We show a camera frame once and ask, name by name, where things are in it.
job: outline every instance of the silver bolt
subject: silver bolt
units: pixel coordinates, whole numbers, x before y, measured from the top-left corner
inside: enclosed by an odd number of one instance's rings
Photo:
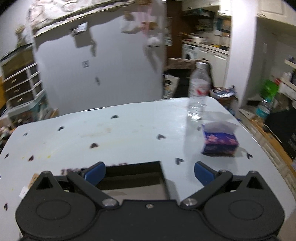
[[[150,209],[150,208],[154,208],[154,205],[153,204],[147,204],[146,205],[146,208]]]
[[[185,204],[186,206],[195,206],[197,204],[197,200],[194,198],[186,198],[183,201],[183,204]]]
[[[102,204],[105,207],[114,207],[117,204],[117,201],[113,198],[107,198],[102,201]]]

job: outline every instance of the white bottle cap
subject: white bottle cap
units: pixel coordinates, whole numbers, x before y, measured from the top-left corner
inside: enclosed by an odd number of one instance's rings
[[[197,63],[196,63],[196,67],[197,67],[198,69],[204,69],[204,70],[207,70],[207,63],[197,62]]]

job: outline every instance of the purple tissue package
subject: purple tissue package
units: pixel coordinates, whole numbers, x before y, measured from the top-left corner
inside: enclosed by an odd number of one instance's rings
[[[205,138],[202,153],[233,155],[239,145],[234,130],[237,125],[227,122],[212,122],[202,125]]]

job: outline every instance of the kitchen counter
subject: kitchen counter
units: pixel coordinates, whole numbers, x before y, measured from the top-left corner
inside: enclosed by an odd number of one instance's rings
[[[187,117],[188,100],[106,107],[17,127],[0,154],[0,206],[8,206],[1,211],[1,240],[19,239],[15,211],[21,202],[20,192],[34,173],[49,170],[62,175],[67,169],[89,167],[98,161],[108,166],[161,161],[164,177],[170,183],[170,197],[178,202],[203,188],[194,176],[197,161],[214,170],[227,169],[234,175],[257,170],[279,200],[287,219],[295,209],[295,199],[252,135],[210,97],[206,98],[204,120],[193,122]],[[213,121],[237,125],[239,147],[233,157],[200,153],[204,137],[197,127]],[[91,149],[92,143],[98,147]],[[175,158],[184,162],[176,165]]]
[[[218,51],[220,53],[224,53],[224,54],[229,54],[229,51],[226,51],[226,50],[222,50],[222,49],[219,49],[219,48],[216,48],[216,47],[213,47],[211,45],[207,45],[207,44],[201,44],[201,43],[194,43],[194,42],[189,42],[189,41],[182,41],[182,43],[184,44],[189,44],[189,45],[194,45],[194,46],[198,46],[198,47],[203,47],[203,48],[207,48],[207,49],[211,49],[211,50],[215,50],[215,51]]]

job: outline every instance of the clear plastic bottle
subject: clear plastic bottle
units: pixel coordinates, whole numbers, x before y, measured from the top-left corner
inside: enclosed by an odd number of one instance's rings
[[[270,114],[272,108],[272,101],[270,98],[266,98],[265,100],[261,101],[256,110],[256,115],[261,119],[262,121],[265,121],[267,116]]]
[[[207,64],[197,62],[197,69],[190,76],[188,116],[193,120],[200,120],[205,105],[205,97],[210,90],[211,79],[207,73]]]

